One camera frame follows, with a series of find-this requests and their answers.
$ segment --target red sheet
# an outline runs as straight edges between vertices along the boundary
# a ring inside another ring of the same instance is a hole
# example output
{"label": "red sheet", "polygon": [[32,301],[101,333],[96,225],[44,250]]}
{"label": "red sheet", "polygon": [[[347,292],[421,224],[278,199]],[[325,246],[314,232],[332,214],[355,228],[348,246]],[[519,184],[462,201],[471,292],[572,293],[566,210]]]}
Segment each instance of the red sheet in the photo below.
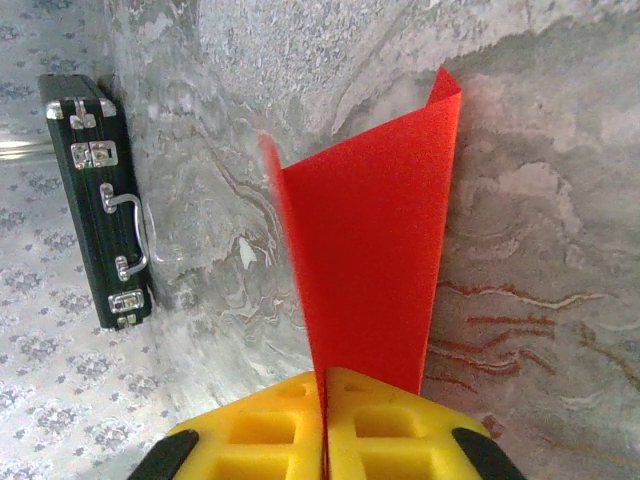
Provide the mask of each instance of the red sheet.
{"label": "red sheet", "polygon": [[261,137],[325,412],[331,366],[420,392],[460,101],[440,69],[424,108],[284,169]]}

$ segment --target red vein in marble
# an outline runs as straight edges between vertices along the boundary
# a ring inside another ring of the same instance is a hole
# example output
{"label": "red vein in marble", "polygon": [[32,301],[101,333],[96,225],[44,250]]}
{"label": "red vein in marble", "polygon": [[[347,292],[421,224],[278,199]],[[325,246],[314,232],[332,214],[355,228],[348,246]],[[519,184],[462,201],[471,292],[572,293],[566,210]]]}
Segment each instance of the red vein in marble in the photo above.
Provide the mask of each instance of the red vein in marble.
{"label": "red vein in marble", "polygon": [[548,317],[534,317],[529,315],[527,318],[517,317],[468,317],[465,322],[473,324],[494,324],[494,325],[541,325],[552,327],[556,325],[554,320]]}
{"label": "red vein in marble", "polygon": [[580,305],[585,301],[598,300],[605,298],[606,295],[602,293],[586,293],[577,292],[569,294],[559,300],[546,300],[543,298],[535,297],[525,290],[519,290],[514,285],[504,284],[500,287],[493,286],[479,286],[479,287],[463,287],[456,285],[453,282],[444,281],[438,283],[438,288],[448,288],[453,292],[462,295],[464,297],[475,297],[482,295],[503,295],[507,297],[513,297],[522,303],[527,305],[534,305],[540,308],[546,308],[549,310],[562,310],[570,308],[574,305]]}
{"label": "red vein in marble", "polygon": [[589,348],[590,350],[593,350],[594,352],[604,355],[613,363],[618,365],[631,386],[640,392],[640,375],[634,372],[631,365],[629,365],[629,363],[622,356],[620,356],[620,354],[608,348],[605,348],[602,345],[598,345],[596,343],[596,333],[592,329],[587,327],[584,323],[580,323],[580,334],[582,335],[582,340],[580,341],[581,345]]}
{"label": "red vein in marble", "polygon": [[425,375],[424,376],[425,379],[427,380],[433,380],[434,382],[444,382],[444,383],[450,383],[452,385],[458,385],[459,387],[464,388],[465,390],[468,390],[472,393],[478,393],[478,391],[473,388],[471,385],[468,385],[466,383],[464,383],[462,380],[458,380],[455,378],[449,378],[449,377],[434,377],[432,375]]}
{"label": "red vein in marble", "polygon": [[433,344],[429,345],[429,354],[453,360],[454,362],[463,363],[466,366],[496,377],[512,377],[515,376],[522,367],[516,360],[504,362],[482,362],[473,358],[467,358],[462,354],[451,352],[443,348],[439,348]]}
{"label": "red vein in marble", "polygon": [[550,332],[548,330],[534,329],[534,328],[525,328],[525,329],[511,328],[493,337],[491,340],[489,340],[482,346],[467,345],[464,343],[452,342],[450,340],[440,340],[437,338],[431,339],[431,344],[439,347],[449,348],[452,350],[459,350],[467,353],[485,353],[488,349],[493,348],[496,345],[503,343],[510,338],[526,337],[526,336],[547,337],[551,339],[555,337],[553,332]]}
{"label": "red vein in marble", "polygon": [[548,361],[544,360],[538,354],[533,353],[531,350],[520,349],[518,353],[520,353],[520,356],[522,358],[526,358],[528,360],[535,362],[538,366],[546,370],[547,373],[549,373],[549,375],[555,375],[558,373],[558,370],[556,369],[556,367],[551,365]]}

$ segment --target marble wall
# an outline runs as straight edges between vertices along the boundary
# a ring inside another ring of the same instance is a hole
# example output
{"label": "marble wall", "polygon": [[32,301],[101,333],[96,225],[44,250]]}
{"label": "marble wall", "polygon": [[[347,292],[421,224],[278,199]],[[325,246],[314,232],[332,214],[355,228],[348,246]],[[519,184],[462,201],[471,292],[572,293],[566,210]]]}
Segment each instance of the marble wall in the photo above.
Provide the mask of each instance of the marble wall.
{"label": "marble wall", "polygon": [[639,477],[639,9],[107,0],[176,418],[310,368],[256,129],[295,162],[444,64],[465,96],[423,393],[531,479]]}

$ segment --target briefcase lock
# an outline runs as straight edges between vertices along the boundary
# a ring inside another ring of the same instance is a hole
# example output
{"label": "briefcase lock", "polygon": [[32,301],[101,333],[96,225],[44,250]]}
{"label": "briefcase lock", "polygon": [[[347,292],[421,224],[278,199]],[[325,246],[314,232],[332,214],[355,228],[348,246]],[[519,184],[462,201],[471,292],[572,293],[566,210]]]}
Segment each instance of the briefcase lock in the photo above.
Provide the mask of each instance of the briefcase lock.
{"label": "briefcase lock", "polygon": [[82,130],[84,128],[96,128],[96,117],[90,113],[85,113],[83,116],[71,115],[69,117],[69,123],[74,130]]}
{"label": "briefcase lock", "polygon": [[113,167],[118,164],[116,144],[111,140],[72,143],[71,157],[78,170]]}
{"label": "briefcase lock", "polygon": [[144,307],[144,295],[140,289],[109,295],[108,300],[111,313],[125,313]]}
{"label": "briefcase lock", "polygon": [[126,282],[149,263],[149,250],[147,249],[147,232],[144,228],[144,218],[142,217],[142,203],[140,199],[131,193],[122,195],[114,195],[113,185],[103,183],[100,185],[100,197],[102,198],[102,207],[104,211],[112,214],[116,212],[118,205],[125,202],[133,202],[133,225],[136,231],[136,239],[140,248],[141,256],[138,263],[129,265],[127,257],[119,255],[116,257],[116,271],[121,282]]}

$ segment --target black rubber edge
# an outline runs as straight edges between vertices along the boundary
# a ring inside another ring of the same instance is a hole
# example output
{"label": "black rubber edge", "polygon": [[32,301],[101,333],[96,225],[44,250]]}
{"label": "black rubber edge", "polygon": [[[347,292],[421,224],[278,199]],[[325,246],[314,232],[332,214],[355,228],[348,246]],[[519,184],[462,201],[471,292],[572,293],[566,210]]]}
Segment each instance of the black rubber edge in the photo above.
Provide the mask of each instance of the black rubber edge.
{"label": "black rubber edge", "polygon": [[195,430],[183,430],[156,443],[127,480],[171,480],[199,440]]}
{"label": "black rubber edge", "polygon": [[490,438],[466,428],[455,428],[451,433],[482,480],[527,480]]}

